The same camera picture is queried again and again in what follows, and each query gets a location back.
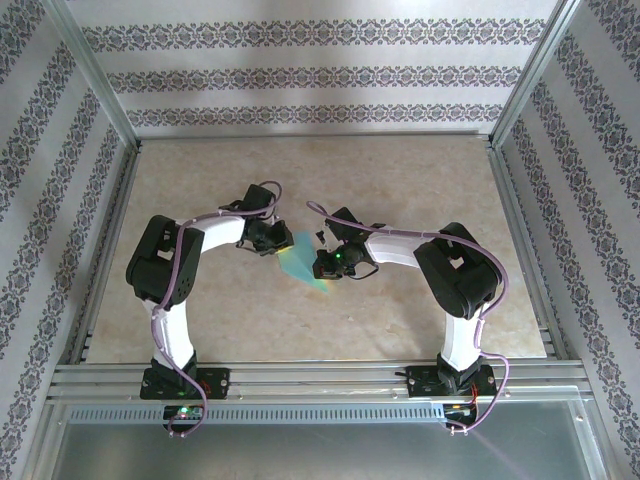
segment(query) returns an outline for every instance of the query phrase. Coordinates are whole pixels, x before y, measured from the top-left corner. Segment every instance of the white wall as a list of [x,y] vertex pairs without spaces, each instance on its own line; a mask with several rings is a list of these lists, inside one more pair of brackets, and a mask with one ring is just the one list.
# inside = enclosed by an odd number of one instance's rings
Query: white wall
[[555,0],[68,3],[142,137],[490,133]]
[[640,478],[639,3],[580,7],[503,150],[624,478]]
[[39,2],[0,1],[0,479],[20,478],[124,146]]

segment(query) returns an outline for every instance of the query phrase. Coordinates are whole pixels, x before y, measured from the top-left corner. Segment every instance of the beige tile surface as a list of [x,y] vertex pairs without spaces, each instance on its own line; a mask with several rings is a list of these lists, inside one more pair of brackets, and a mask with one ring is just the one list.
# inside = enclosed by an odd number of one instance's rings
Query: beige tile surface
[[[347,206],[368,224],[433,231],[463,223],[512,282],[482,347],[545,355],[481,140],[323,137],[145,142],[89,362],[151,358],[149,319],[124,279],[149,218],[206,213],[267,179],[284,185],[279,214],[293,231],[320,229],[310,199],[329,211]],[[444,312],[417,269],[385,264],[323,293],[282,273],[275,256],[231,245],[202,257],[187,312],[200,361],[435,358],[444,337]]]

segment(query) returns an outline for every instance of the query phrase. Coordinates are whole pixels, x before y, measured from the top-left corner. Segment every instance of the black mounting bracket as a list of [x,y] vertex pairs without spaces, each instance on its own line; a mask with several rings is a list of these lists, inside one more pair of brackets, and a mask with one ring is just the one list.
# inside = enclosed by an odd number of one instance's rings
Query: black mounting bracket
[[[210,400],[224,400],[229,391],[228,368],[202,368],[196,366],[194,353],[183,372],[202,387]],[[144,371],[140,398],[143,400],[200,400],[198,391],[180,376],[175,370],[161,365],[156,360],[151,361],[151,368]]]
[[490,365],[481,365],[465,385],[460,386],[455,392],[449,385],[443,383],[440,371],[437,365],[412,365],[405,368],[404,373],[398,372],[398,375],[406,377],[410,398],[467,395],[471,392],[471,385],[478,388],[478,395],[493,396],[497,392],[493,368]]

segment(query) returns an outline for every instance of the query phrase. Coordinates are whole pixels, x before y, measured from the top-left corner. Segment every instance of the purple cable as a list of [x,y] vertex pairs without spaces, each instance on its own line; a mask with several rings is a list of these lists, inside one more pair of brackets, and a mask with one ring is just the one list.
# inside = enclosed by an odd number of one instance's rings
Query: purple cable
[[[360,223],[349,222],[348,220],[343,220],[341,218],[334,217],[333,215],[329,215],[329,213],[327,213],[327,211],[322,205],[319,205],[318,203],[312,202],[312,201],[307,202],[307,207],[309,207],[314,212],[319,213],[323,217],[328,218],[333,222],[341,223],[342,225],[347,225],[349,227],[359,228],[360,230],[365,230],[367,232],[383,233],[385,235],[396,235],[399,237],[412,237],[412,238],[419,237],[419,238],[425,238],[425,239],[440,238],[442,240],[456,242],[466,247],[472,248],[476,252],[481,253],[482,255],[487,257],[496,266],[496,268],[500,272],[500,275],[502,276],[502,291],[500,292],[500,295],[498,295],[498,298],[491,305],[489,305],[489,308],[487,308],[486,311],[482,312],[480,314],[480,317],[478,318],[478,323],[476,324],[476,331],[474,333],[474,338],[473,338],[473,346],[478,349],[480,348],[480,336],[482,335],[482,329],[484,327],[484,322],[485,322],[484,317],[486,317],[490,312],[495,310],[495,308],[502,302],[505,295],[507,294],[507,291],[509,290],[509,275],[507,275],[507,270],[504,268],[504,265],[502,265],[500,260],[498,260],[495,257],[495,255],[493,255],[489,250],[481,247],[477,243],[471,242],[464,238],[456,237],[453,235],[447,235],[440,232],[437,232],[437,233],[416,232],[413,230],[391,230],[388,228],[367,227],[366,225],[362,225]],[[504,362],[504,378],[500,383],[500,387],[498,387],[496,395],[493,397],[493,400],[491,400],[491,403],[489,403],[489,406],[487,407],[485,412],[482,415],[480,415],[480,417],[477,418],[476,421],[473,422],[473,424],[467,426],[467,425],[464,425],[463,423],[456,422],[455,420],[447,420],[448,423],[459,427],[458,430],[455,430],[452,427],[451,431],[453,433],[458,433],[458,432],[466,433],[470,430],[473,430],[478,425],[480,425],[487,418],[489,413],[491,413],[491,411],[493,410],[493,407],[495,407],[495,404],[498,401],[498,398],[500,397],[500,395],[502,395],[502,392],[504,391],[504,387],[507,384],[507,380],[509,379],[509,360],[507,360],[507,358],[504,355],[500,355],[498,353],[487,353],[483,351],[480,352],[480,355],[488,359],[501,360],[502,362]]]
[[[171,299],[171,295],[173,294],[173,290],[176,287],[176,280],[178,279],[178,266],[180,265],[180,255],[182,253],[182,239],[184,237],[184,231],[187,228],[189,228],[189,226],[193,225],[194,223],[202,221],[202,220],[206,220],[206,219],[209,219],[209,218],[216,218],[216,217],[248,217],[248,216],[253,216],[253,215],[260,215],[261,213],[266,213],[269,210],[275,208],[275,206],[280,201],[280,198],[282,197],[282,185],[280,185],[278,182],[276,182],[274,180],[267,180],[266,182],[262,182],[262,183],[259,184],[259,186],[261,186],[261,187],[264,186],[264,185],[274,185],[278,189],[278,193],[276,194],[276,198],[267,207],[260,208],[258,210],[250,210],[250,211],[242,211],[242,212],[239,212],[239,211],[217,211],[217,212],[212,212],[212,213],[205,213],[204,215],[200,215],[198,217],[195,217],[195,218],[192,218],[190,220],[187,220],[182,225],[180,225],[180,228],[178,229],[178,237],[176,239],[176,248],[175,248],[175,252],[173,253],[173,259],[172,259],[173,267],[171,269],[171,278],[169,279],[169,285],[167,286],[167,291],[165,292],[164,297],[162,298],[162,301],[159,304],[157,304],[155,307],[153,307],[153,310],[151,312],[151,335],[153,336],[153,341],[155,342],[156,346],[160,350],[160,353],[162,353],[162,356],[167,361],[167,363],[169,365],[171,365],[171,368],[173,368],[187,382],[189,382],[191,385],[193,385],[193,387],[198,391],[198,393],[202,397],[202,414],[200,416],[200,420],[198,420],[198,422],[193,427],[191,427],[189,430],[187,430],[186,432],[180,433],[180,437],[182,437],[182,438],[184,438],[187,435],[190,435],[193,432],[195,432],[200,427],[200,425],[202,425],[204,420],[207,418],[207,412],[208,412],[207,394],[205,393],[203,388],[198,384],[198,382],[196,382],[193,378],[191,378],[189,375],[184,373],[182,371],[182,369],[178,365],[176,365],[176,363],[173,361],[173,359],[165,351],[164,347],[162,346],[162,342],[160,340],[159,334],[158,334],[157,323],[158,323],[158,314],[159,314],[159,312],[167,305],[167,303],[169,303],[169,300]],[[173,425],[173,417],[169,421],[169,425],[168,425],[169,435],[173,437],[174,431],[171,429],[172,425]]]

